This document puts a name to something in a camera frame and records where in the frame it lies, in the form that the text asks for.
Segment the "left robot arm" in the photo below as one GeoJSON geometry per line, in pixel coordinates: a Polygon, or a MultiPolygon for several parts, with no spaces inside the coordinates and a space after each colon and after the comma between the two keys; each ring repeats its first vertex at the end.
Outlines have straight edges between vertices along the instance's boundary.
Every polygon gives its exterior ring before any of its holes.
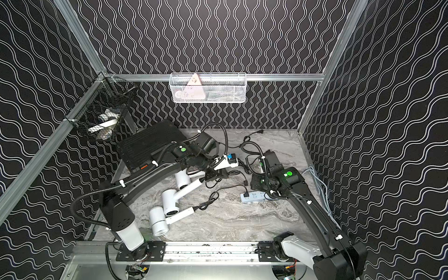
{"type": "Polygon", "coordinates": [[[184,197],[186,191],[193,191],[205,182],[223,176],[224,169],[238,166],[236,155],[227,150],[223,154],[210,156],[209,152],[218,148],[216,140],[205,132],[192,139],[170,141],[157,150],[157,158],[153,157],[152,161],[139,171],[115,183],[103,182],[98,190],[76,198],[70,205],[70,211],[77,220],[111,229],[126,248],[133,252],[144,244],[145,239],[129,206],[165,178],[188,168],[197,168],[203,176],[175,193],[175,201],[184,197]],[[105,222],[78,215],[77,203],[88,196],[99,196],[100,210],[106,218],[105,222]]]}

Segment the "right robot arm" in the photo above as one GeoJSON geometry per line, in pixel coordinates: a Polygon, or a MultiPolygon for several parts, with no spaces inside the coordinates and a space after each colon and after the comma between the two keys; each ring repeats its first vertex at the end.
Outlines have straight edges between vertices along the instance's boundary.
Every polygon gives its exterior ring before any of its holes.
{"type": "Polygon", "coordinates": [[[295,259],[313,270],[319,280],[357,280],[364,273],[368,256],[362,242],[352,241],[331,220],[311,193],[304,177],[284,167],[275,152],[258,156],[260,171],[252,172],[251,188],[271,199],[287,201],[303,219],[316,245],[285,232],[274,239],[279,259],[295,259]]]}

